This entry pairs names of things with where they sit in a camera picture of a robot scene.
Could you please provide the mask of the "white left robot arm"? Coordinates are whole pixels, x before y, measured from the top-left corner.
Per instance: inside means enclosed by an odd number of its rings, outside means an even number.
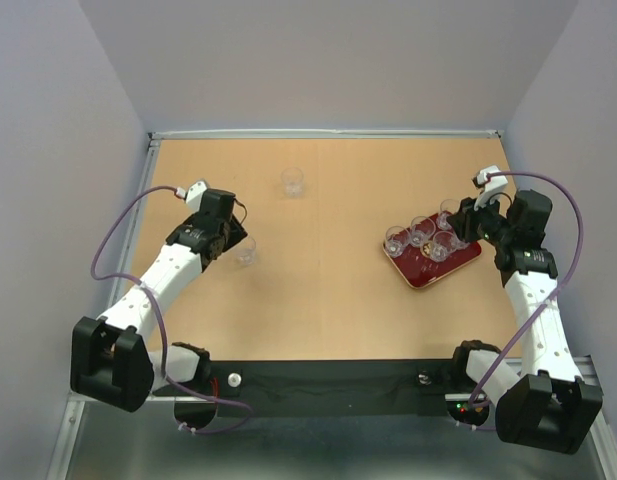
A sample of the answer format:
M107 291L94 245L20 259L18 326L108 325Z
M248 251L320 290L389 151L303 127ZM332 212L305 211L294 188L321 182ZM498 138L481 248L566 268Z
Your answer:
M128 412L166 386L190 394L209 386L209 353L166 341L164 314L213 261L247 236L234 214L239 203L234 193L205 181L171 191L191 215L166 237L141 277L118 274L132 286L114 305L94 318L81 318L72 331L71 389ZM146 343L154 332L163 343L151 352Z

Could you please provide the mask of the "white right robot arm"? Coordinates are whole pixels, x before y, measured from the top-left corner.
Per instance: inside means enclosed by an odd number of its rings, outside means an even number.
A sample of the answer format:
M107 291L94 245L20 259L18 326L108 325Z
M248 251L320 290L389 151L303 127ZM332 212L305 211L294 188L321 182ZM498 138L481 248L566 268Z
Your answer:
M576 453L603 403L571 356L554 290L559 276L554 256L542 246L551 200L519 190L507 212L496 196L465 198L449 224L464 242L485 240L495 249L495 266L512 305L522 347L515 371L505 351L480 341L456 348L448 366L451 384L479 391L492 403L500 440L563 454Z

